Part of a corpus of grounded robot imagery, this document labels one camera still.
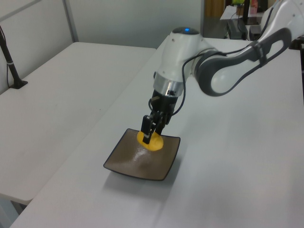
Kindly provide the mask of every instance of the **white table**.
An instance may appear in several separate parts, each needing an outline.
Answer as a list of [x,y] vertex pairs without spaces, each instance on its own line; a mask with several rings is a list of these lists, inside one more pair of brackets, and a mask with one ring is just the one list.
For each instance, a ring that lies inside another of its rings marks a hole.
[[[223,51],[246,41],[208,41]],[[193,78],[163,133],[180,136],[164,181],[103,163],[139,129],[163,44],[12,228],[286,228],[304,224],[304,109],[298,51],[287,50],[223,97]]]
[[3,93],[0,197],[28,204],[154,52],[74,43]]

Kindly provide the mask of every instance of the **black cable clip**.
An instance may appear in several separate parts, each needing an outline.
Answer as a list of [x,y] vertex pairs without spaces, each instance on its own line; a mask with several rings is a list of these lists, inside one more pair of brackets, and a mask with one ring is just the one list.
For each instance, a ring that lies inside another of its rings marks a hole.
[[253,49],[256,51],[257,57],[260,60],[260,67],[265,66],[268,63],[268,59],[263,49],[263,45],[257,41],[253,41],[248,46],[253,47]]

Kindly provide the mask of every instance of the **robotic arm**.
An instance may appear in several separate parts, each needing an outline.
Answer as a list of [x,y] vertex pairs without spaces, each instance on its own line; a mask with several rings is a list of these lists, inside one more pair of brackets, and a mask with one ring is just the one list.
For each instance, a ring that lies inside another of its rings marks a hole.
[[173,115],[185,83],[193,75],[201,90],[210,96],[230,92],[245,77],[263,67],[291,42],[304,35],[304,0],[277,0],[263,18],[262,36],[247,47],[223,53],[212,47],[192,28],[176,28],[168,37],[161,66],[154,74],[154,92],[149,100],[150,115],[142,120],[143,142],[150,143],[153,132],[161,134]]

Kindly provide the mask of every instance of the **yellow sponge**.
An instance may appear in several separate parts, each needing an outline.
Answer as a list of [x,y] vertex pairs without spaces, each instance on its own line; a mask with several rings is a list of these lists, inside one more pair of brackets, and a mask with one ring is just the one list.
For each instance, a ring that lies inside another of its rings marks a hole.
[[140,143],[140,145],[142,145],[144,148],[148,149],[149,151],[158,151],[163,147],[163,139],[156,132],[153,132],[149,144],[143,142],[143,132],[138,132],[137,141]]

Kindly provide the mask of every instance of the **dark brown plate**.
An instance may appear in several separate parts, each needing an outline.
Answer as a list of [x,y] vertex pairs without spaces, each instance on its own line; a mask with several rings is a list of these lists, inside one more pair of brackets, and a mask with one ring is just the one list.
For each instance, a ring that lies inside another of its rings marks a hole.
[[173,165],[181,139],[162,135],[163,148],[149,151],[137,142],[137,134],[137,130],[127,129],[105,161],[104,167],[130,177],[164,180]]

